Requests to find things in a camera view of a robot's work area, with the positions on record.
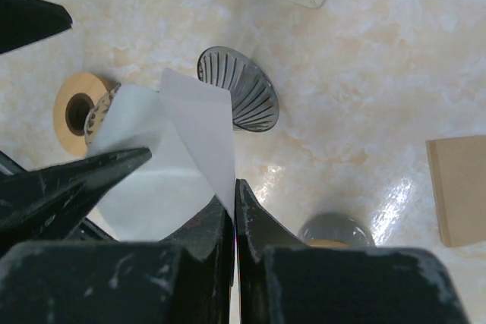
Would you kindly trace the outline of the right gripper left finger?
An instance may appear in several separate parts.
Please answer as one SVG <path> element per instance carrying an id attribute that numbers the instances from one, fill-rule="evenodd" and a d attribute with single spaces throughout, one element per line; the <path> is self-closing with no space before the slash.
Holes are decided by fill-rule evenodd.
<path id="1" fill-rule="evenodd" d="M 212 199 L 159 242 L 37 241 L 1 260 L 3 323 L 227 323 L 232 220 Z"/>

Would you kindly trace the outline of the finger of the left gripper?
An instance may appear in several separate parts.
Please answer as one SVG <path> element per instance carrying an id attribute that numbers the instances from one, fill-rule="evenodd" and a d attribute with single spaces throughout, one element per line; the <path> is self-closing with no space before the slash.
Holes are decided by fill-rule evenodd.
<path id="1" fill-rule="evenodd" d="M 27 171 L 1 154 L 1 242 L 62 240 L 116 184 L 152 157 L 146 147 Z"/>
<path id="2" fill-rule="evenodd" d="M 1 0 L 1 54 L 55 36 L 72 26 L 67 10 L 43 0 Z"/>

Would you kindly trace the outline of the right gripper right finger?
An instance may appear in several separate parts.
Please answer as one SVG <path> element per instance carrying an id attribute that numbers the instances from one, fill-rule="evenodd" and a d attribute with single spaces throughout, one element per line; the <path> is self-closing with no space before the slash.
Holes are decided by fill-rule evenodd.
<path id="1" fill-rule="evenodd" d="M 449 273 L 415 248 L 313 248 L 235 185 L 243 323 L 466 323 Z"/>

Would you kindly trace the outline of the white paper coffee filter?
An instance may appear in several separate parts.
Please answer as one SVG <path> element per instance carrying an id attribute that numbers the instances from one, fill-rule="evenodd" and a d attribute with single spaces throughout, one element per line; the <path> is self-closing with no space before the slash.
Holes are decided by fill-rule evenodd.
<path id="1" fill-rule="evenodd" d="M 120 241 L 160 241 L 213 198 L 234 215 L 235 148 L 229 91 L 164 69 L 159 89 L 122 85 L 88 156 L 145 146 L 152 156 L 97 208 Z"/>

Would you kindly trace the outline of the grey glass dripper cone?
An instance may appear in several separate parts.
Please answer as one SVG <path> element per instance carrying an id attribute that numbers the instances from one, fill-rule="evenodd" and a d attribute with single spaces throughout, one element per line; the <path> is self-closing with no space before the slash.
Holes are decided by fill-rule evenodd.
<path id="1" fill-rule="evenodd" d="M 276 90 L 264 71 L 246 55 L 224 46 L 210 47 L 198 59 L 197 77 L 230 92 L 234 130 L 262 133 L 276 126 Z"/>

